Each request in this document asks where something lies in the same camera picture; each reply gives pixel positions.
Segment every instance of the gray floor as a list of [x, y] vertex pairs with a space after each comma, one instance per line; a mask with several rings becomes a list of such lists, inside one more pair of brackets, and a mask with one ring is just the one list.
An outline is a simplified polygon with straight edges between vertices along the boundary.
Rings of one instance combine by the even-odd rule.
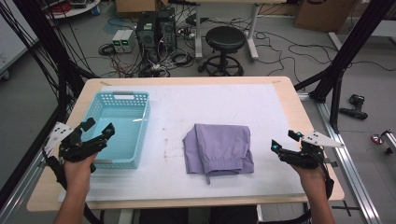
[[[102, 10], [100, 16], [93, 16], [90, 13], [76, 16], [71, 20], [73, 30], [78, 37], [85, 57], [93, 72], [102, 75], [113, 69], [109, 66], [109, 60], [97, 59], [98, 48], [108, 43], [115, 34], [117, 27], [107, 23], [109, 18], [117, 16], [114, 7], [107, 7]], [[132, 26], [128, 21], [123, 25]], [[210, 29], [215, 24], [206, 23], [205, 30]], [[343, 34], [347, 33], [349, 21], [346, 22]], [[72, 38], [67, 23], [62, 22], [61, 27], [64, 34]], [[274, 49], [282, 50], [280, 63], [269, 63], [279, 60], [279, 53], [269, 47], [258, 47], [260, 61], [253, 62], [248, 57], [248, 48], [240, 49], [234, 57], [244, 66], [245, 76], [287, 76], [296, 84], [298, 80], [305, 80], [312, 77], [326, 68], [329, 63], [320, 64], [307, 56], [297, 55], [291, 52], [305, 53], [312, 55], [321, 62], [329, 61], [325, 51], [320, 48], [291, 47], [289, 41], [300, 45], [323, 45], [334, 48], [332, 41], [325, 33], [302, 30], [293, 27], [293, 18], [288, 17], [264, 17], [258, 19], [257, 31], [268, 32], [265, 34], [270, 38], [270, 43]], [[275, 36], [279, 35], [289, 41]], [[179, 47], [183, 48], [184, 43], [180, 39]], [[256, 45], [268, 45], [268, 39], [257, 39]], [[211, 55], [211, 49], [204, 46], [205, 58]], [[330, 57], [333, 58], [336, 51], [330, 50]], [[120, 58], [125, 62], [132, 62], [135, 54], [123, 55]], [[386, 37], [371, 37], [359, 52], [354, 62], [370, 61], [379, 63], [389, 69], [395, 69], [396, 47]], [[171, 71], [172, 77], [201, 77], [207, 76], [197, 72], [199, 62], [188, 68], [178, 68]], [[10, 68], [11, 79], [0, 82], [0, 150], [2, 162], [0, 163], [0, 186], [3, 187], [6, 180], [16, 167], [24, 152], [32, 144], [38, 132], [43, 127], [45, 121], [50, 116], [56, 106], [56, 100], [50, 91], [47, 81], [35, 61], [29, 54], [24, 54]], [[343, 79], [341, 107], [351, 108], [347, 101], [351, 94], [358, 94], [365, 97], [362, 110], [369, 115], [367, 120], [352, 119], [347, 116], [339, 116], [339, 129], [346, 142], [346, 146], [354, 161], [364, 186], [367, 188], [375, 208], [382, 220], [382, 223], [396, 223], [396, 157], [386, 155], [386, 145], [377, 146], [372, 143], [370, 137], [374, 133], [382, 133], [387, 129], [396, 127], [396, 118], [393, 109], [395, 107], [396, 94], [396, 72], [386, 71], [372, 63], [353, 63], [346, 70]], [[306, 92], [312, 91], [316, 87], [313, 84], [306, 88]], [[331, 97], [329, 95], [327, 104], [330, 106]], [[311, 122], [315, 129], [326, 133], [323, 122], [319, 117], [318, 110], [313, 102], [303, 102]], [[328, 156], [336, 161], [337, 158], [331, 148], [326, 149]], [[364, 216], [359, 210], [359, 205], [349, 184], [344, 176], [342, 167], [335, 168], [337, 177], [340, 179], [343, 189], [346, 192], [345, 203], [350, 208], [350, 213], [346, 209], [333, 209], [333, 214], [337, 223], [364, 223]], [[334, 202], [331, 206], [345, 206], [344, 202]], [[300, 203], [292, 204], [264, 204], [262, 205], [264, 220], [280, 220], [297, 217], [303, 212]], [[202, 220], [202, 210], [193, 210], [191, 223], [199, 223]], [[26, 211], [25, 202], [9, 221], [9, 223], [51, 223], [54, 213], [30, 213]], [[118, 219], [119, 211], [108, 211], [106, 214], [107, 223], [115, 223]]]

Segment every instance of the black stool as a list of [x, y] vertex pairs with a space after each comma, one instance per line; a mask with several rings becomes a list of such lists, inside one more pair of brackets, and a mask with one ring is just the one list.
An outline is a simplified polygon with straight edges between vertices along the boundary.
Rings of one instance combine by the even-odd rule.
[[209, 30], [206, 34], [207, 44], [215, 50], [220, 51], [220, 55], [209, 58], [201, 66], [198, 72], [204, 70], [212, 77], [237, 77], [244, 75], [244, 69], [241, 64], [233, 57], [228, 56], [229, 53], [236, 53], [245, 45], [246, 37], [240, 30], [229, 27], [219, 26]]

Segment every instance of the cardboard box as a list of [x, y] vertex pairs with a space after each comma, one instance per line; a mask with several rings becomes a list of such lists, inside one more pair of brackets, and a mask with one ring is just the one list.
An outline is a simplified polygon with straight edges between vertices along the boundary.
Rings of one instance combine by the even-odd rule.
[[116, 0], [116, 8], [117, 12], [157, 11], [160, 3], [160, 0]]
[[343, 26], [356, 0], [304, 0], [294, 26], [307, 30], [335, 32]]

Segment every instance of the desk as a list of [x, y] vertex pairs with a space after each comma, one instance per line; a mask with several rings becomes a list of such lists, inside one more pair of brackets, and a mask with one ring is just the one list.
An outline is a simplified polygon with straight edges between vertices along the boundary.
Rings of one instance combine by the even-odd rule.
[[[87, 81], [67, 124], [71, 127], [79, 125], [96, 92], [104, 86], [147, 86], [147, 85], [244, 85], [244, 84], [272, 84], [276, 90], [279, 102], [285, 112], [289, 127], [303, 133], [313, 131], [313, 127], [306, 115], [300, 99], [287, 77], [171, 77], [171, 78], [98, 78]], [[329, 167], [331, 177], [335, 181], [331, 200], [342, 200], [344, 192], [336, 178], [332, 167]], [[55, 182], [55, 176], [49, 168], [45, 168], [38, 180], [35, 190], [29, 199], [29, 211], [56, 211], [60, 207], [58, 196], [61, 186]], [[289, 203], [306, 202], [303, 194], [294, 195], [266, 195], [266, 196], [237, 196], [225, 198], [196, 198], [196, 199], [168, 199], [168, 200], [132, 200], [117, 202], [89, 202], [92, 209], [122, 209], [144, 207], [178, 207], [178, 206], [209, 206], [222, 204], [260, 204], [260, 203]]]
[[202, 34], [200, 18], [251, 18], [247, 35], [247, 45], [252, 59], [259, 59], [256, 46], [253, 42], [253, 33], [256, 27], [257, 15], [261, 4], [280, 4], [286, 0], [190, 0], [197, 3], [195, 58], [202, 58]]

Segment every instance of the stool seat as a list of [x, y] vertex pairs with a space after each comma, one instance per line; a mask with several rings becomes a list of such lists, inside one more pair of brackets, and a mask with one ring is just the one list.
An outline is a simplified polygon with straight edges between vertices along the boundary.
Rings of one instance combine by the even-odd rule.
[[241, 49], [246, 42], [244, 33], [229, 26], [219, 26], [209, 30], [205, 39], [210, 47], [218, 51], [235, 51]]

